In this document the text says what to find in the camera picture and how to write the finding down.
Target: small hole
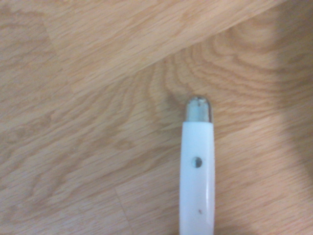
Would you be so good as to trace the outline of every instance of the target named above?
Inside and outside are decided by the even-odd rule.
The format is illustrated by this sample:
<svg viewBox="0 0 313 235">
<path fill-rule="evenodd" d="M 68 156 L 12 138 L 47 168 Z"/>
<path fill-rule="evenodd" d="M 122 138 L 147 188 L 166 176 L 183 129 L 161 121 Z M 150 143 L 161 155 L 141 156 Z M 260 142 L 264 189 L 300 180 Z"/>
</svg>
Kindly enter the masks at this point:
<svg viewBox="0 0 313 235">
<path fill-rule="evenodd" d="M 199 168 L 201 165 L 202 165 L 202 160 L 201 158 L 199 157 L 194 157 L 192 159 L 192 165 L 195 167 L 195 168 Z"/>
</svg>

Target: metal tip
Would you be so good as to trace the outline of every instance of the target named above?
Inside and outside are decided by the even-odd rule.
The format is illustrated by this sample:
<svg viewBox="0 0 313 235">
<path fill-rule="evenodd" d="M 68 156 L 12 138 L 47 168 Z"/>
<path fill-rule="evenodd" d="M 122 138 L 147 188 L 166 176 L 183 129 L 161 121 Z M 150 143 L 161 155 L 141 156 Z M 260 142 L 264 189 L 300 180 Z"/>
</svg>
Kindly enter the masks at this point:
<svg viewBox="0 0 313 235">
<path fill-rule="evenodd" d="M 200 95 L 192 97 L 187 104 L 185 121 L 212 122 L 210 102 Z"/>
</svg>

